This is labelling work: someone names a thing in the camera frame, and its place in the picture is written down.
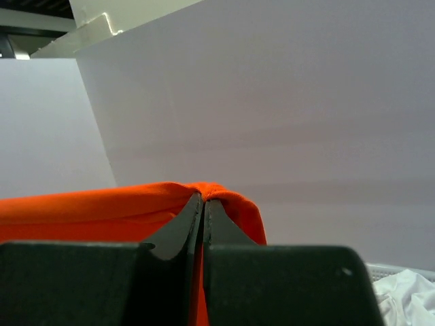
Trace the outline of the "orange t shirt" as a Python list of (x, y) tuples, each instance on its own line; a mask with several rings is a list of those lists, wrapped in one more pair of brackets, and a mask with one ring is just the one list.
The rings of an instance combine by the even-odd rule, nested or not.
[(193, 260), (144, 261), (140, 244), (199, 193), (266, 243), (258, 207), (215, 183), (172, 182), (1, 201), (2, 325), (206, 325)]

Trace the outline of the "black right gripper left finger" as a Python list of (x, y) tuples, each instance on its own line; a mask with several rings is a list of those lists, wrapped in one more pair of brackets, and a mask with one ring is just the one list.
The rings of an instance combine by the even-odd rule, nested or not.
[(202, 196), (194, 193), (180, 213), (140, 244), (140, 254), (143, 260), (193, 260), (202, 215)]

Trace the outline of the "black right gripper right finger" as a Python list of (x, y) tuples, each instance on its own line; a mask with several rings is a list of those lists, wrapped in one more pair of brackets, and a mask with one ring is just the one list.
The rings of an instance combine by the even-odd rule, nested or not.
[(253, 245), (253, 240), (227, 215), (219, 200), (205, 204), (203, 242), (216, 245)]

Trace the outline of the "white t shirt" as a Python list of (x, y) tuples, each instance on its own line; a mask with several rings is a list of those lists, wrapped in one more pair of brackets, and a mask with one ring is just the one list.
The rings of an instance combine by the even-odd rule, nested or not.
[(403, 270), (372, 285), (385, 325), (434, 324), (434, 283), (424, 276)]

